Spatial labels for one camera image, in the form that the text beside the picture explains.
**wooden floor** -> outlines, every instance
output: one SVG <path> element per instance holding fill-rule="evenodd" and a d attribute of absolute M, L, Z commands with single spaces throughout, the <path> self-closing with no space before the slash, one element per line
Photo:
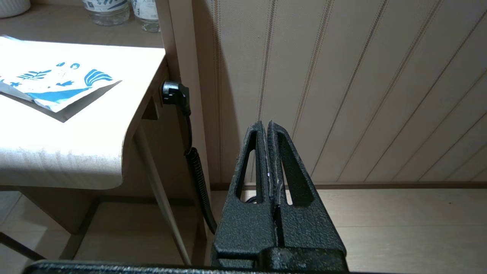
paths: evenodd
<path fill-rule="evenodd" d="M 196 235 L 192 206 L 172 206 L 191 257 Z M 61 255 L 70 234 L 27 197 L 18 199 L 0 222 L 7 234 L 49 260 Z M 90 224 L 75 260 L 183 265 L 169 226 L 155 204 L 104 202 Z M 21 274 L 33 261 L 0 244 L 0 274 Z"/>
<path fill-rule="evenodd" d="M 351 271 L 487 273 L 487 190 L 318 193 L 347 248 Z M 218 219 L 226 194 L 211 192 Z"/>

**clamp jaw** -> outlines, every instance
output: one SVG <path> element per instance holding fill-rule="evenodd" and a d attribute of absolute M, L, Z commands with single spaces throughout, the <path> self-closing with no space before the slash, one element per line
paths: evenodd
<path fill-rule="evenodd" d="M 240 201 L 255 149 L 257 203 Z M 283 168 L 293 201 L 286 200 Z M 346 250 L 287 131 L 250 126 L 211 253 L 214 267 L 347 273 Z"/>

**textured black plastic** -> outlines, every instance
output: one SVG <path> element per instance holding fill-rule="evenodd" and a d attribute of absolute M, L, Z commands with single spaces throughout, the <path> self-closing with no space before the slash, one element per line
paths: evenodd
<path fill-rule="evenodd" d="M 219 269 L 214 267 L 171 267 L 134 265 L 112 262 L 39 261 L 28 266 L 23 274 L 277 274 L 282 271 Z M 322 273 L 317 271 L 286 271 L 286 273 Z"/>
<path fill-rule="evenodd" d="M 192 181 L 194 183 L 194 188 L 197 191 L 198 203 L 200 204 L 201 210 L 203 210 L 203 217 L 205 218 L 206 224 L 210 231 L 215 234 L 216 231 L 216 221 L 211 211 L 211 205 L 208 199 L 208 192 L 206 190 L 205 175 L 203 174 L 203 169 L 201 167 L 200 155 L 196 148 L 191 148 L 188 154 L 186 154 L 186 162 L 191 173 Z"/>
<path fill-rule="evenodd" d="M 189 89 L 179 82 L 165 81 L 162 85 L 162 103 L 166 105 L 177 105 L 181 108 L 184 116 L 191 115 L 189 105 Z"/>
<path fill-rule="evenodd" d="M 240 201 L 255 149 L 256 204 Z M 284 173 L 293 201 L 286 201 Z M 287 131 L 250 126 L 213 242 L 215 267 L 347 272 L 346 250 Z"/>

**water bottle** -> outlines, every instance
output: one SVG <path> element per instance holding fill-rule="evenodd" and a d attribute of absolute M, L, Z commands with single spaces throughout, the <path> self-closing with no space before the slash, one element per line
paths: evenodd
<path fill-rule="evenodd" d="M 161 31 L 155 0 L 132 0 L 132 8 L 143 30 L 148 32 Z"/>
<path fill-rule="evenodd" d="M 93 22 L 102 26 L 123 24 L 129 19 L 127 0 L 83 0 Z"/>

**wall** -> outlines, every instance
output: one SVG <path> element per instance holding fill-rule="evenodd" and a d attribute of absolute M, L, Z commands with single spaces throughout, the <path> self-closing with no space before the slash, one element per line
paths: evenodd
<path fill-rule="evenodd" d="M 318 184 L 487 181 L 486 9 L 193 0 L 211 184 L 258 120 L 287 129 Z"/>

